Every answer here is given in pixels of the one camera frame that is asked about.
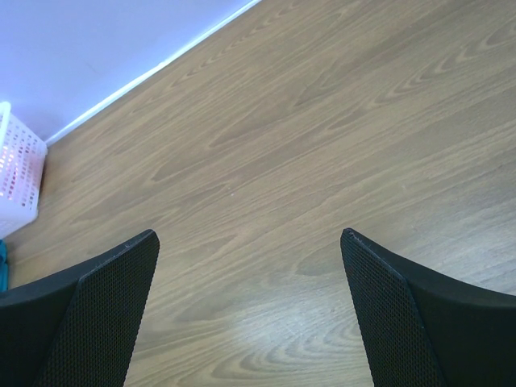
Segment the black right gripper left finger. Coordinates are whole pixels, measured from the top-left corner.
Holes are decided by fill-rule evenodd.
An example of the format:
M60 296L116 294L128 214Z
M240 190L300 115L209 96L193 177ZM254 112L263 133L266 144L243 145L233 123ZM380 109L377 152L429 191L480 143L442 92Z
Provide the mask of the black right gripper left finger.
M3 386L122 386L160 250L146 230L1 294Z

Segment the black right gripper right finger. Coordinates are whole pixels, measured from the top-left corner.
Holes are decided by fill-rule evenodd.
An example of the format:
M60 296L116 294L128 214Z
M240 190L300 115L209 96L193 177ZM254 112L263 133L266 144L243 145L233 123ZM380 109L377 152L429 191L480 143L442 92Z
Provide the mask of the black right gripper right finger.
M346 228L340 239L375 386L513 386L515 297L458 281Z

